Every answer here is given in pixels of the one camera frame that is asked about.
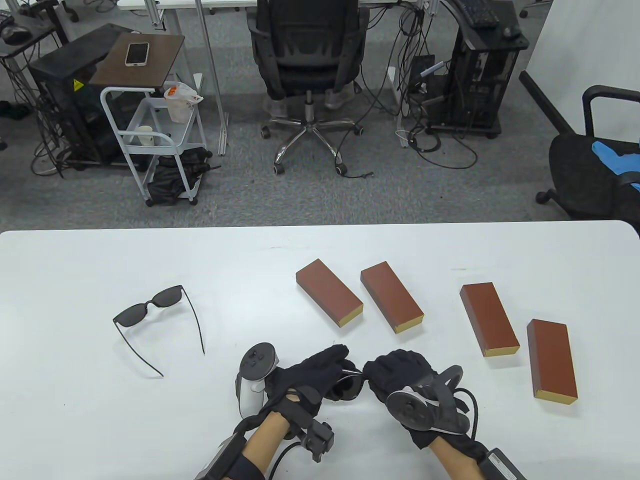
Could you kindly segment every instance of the computer mouse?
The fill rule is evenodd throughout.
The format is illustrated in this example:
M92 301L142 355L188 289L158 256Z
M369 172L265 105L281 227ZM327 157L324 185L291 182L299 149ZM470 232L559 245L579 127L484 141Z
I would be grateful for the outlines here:
M520 25L512 25L507 27L502 32L502 36L507 40L513 40L514 38L518 38L522 35L522 30L520 29Z
M0 37L7 45L20 45L29 40L33 35L29 29L18 25L4 27Z

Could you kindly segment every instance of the white wall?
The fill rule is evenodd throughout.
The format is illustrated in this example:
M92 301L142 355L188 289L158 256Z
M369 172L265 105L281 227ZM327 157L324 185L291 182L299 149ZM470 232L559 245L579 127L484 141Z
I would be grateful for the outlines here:
M584 133L587 88L640 90L640 0L555 0L527 71L571 127ZM640 138L639 104L597 99L593 114L596 135Z

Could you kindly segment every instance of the blue cloth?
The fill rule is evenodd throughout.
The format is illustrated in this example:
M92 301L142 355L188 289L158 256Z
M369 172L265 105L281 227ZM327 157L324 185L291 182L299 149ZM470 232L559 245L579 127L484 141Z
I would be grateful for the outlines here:
M601 141L597 141L591 147L600 161L608 167L616 175L627 172L640 172L640 155L630 154L618 156L613 150ZM640 184L631 184L636 190L640 191Z

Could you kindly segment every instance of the floor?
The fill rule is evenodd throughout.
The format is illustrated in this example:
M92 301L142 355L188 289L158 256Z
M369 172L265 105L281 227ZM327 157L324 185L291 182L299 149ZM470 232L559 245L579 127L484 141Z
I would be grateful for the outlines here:
M524 3L515 1L518 10ZM150 31L148 19L117 8L109 13L81 8L79 13L82 22L76 27L80 32L105 22ZM273 175L273 155L288 134L274 132L270 140L260 138L260 122L267 118L260 108L264 84L252 59L244 13L218 11L208 15L223 105L231 120L227 154L213 159L222 168L204 177L198 205L184 202L148 208L128 170L92 168L69 170L64 179L37 177L29 170L39 142L35 121L0 118L0 136L9 143L0 153L0 232L566 219L556 207L534 202L537 191L551 186L547 152L556 132L517 79L531 56L546 13L546 7L536 8L528 19L521 20L532 46L521 54L504 98L502 135L496 140L467 137L479 154L473 168L444 170L427 164L411 149L401 149L394 119L373 110L362 122L365 134L349 136L342 147L350 173L374 172L364 180L338 177L330 153L311 138L287 155L284 175ZM367 34L362 69L374 90L383 80L399 14L398 8L391 9ZM195 12L181 12L180 21L183 31L188 32L186 44L192 64L204 62ZM456 25L442 8L429 32L430 49L439 60L450 58L455 34ZM42 51L52 48L52 44L45 44ZM0 99L12 97L6 75L0 74ZM390 90L384 90L381 98L392 105ZM300 108L300 102L294 99L291 106L293 110ZM368 107L362 94L340 115L358 118ZM317 110L318 116L328 114L324 108ZM208 140L216 150L219 123L215 104L206 99L202 112ZM330 137L337 143L341 134ZM441 151L429 158L460 166L470 162L472 155L445 137Z

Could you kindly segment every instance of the wooden block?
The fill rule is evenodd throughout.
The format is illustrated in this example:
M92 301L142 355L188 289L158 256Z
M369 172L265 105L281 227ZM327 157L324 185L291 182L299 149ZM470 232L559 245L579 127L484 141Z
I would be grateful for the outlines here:
M363 270L360 281L396 333L422 322L424 313L387 262Z
M534 319L527 335L533 396L567 405L578 400L566 325Z
M296 272L296 282L340 327L362 313L362 302L320 259Z
M518 351L520 344L492 283L464 285L460 297L484 356Z

